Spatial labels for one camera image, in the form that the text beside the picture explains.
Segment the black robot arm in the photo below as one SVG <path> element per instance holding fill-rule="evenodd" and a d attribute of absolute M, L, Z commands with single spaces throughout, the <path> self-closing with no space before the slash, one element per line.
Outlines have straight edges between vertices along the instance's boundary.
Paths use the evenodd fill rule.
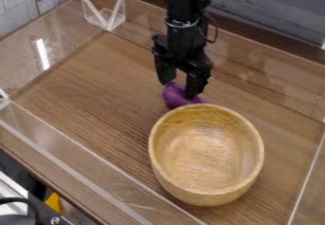
<path fill-rule="evenodd" d="M 155 69 L 162 85 L 176 77 L 176 70 L 187 74 L 184 95 L 194 99 L 211 78 L 213 61 L 205 47 L 217 40 L 218 31 L 209 38 L 209 23 L 217 26 L 207 12 L 211 0 L 164 0 L 166 34 L 152 35 Z"/>

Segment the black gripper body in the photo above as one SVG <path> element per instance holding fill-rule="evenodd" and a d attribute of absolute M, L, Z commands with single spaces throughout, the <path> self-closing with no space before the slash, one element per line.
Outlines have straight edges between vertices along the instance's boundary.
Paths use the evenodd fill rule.
<path fill-rule="evenodd" d="M 207 37 L 209 23 L 206 19 L 194 22 L 164 21 L 167 33 L 152 35 L 152 54 L 167 58 L 176 70 L 186 74 L 192 71 L 209 71 L 211 74 L 213 61 L 205 47 L 214 40 Z"/>

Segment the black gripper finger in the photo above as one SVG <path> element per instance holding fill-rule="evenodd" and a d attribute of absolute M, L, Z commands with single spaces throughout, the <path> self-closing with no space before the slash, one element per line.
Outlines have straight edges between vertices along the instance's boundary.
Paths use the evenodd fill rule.
<path fill-rule="evenodd" d="M 162 85 L 168 84 L 176 77 L 176 68 L 167 58 L 154 56 L 158 79 Z"/>
<path fill-rule="evenodd" d="M 211 74 L 209 71 L 192 71 L 187 74 L 186 98 L 191 100 L 205 90 L 210 82 Z"/>

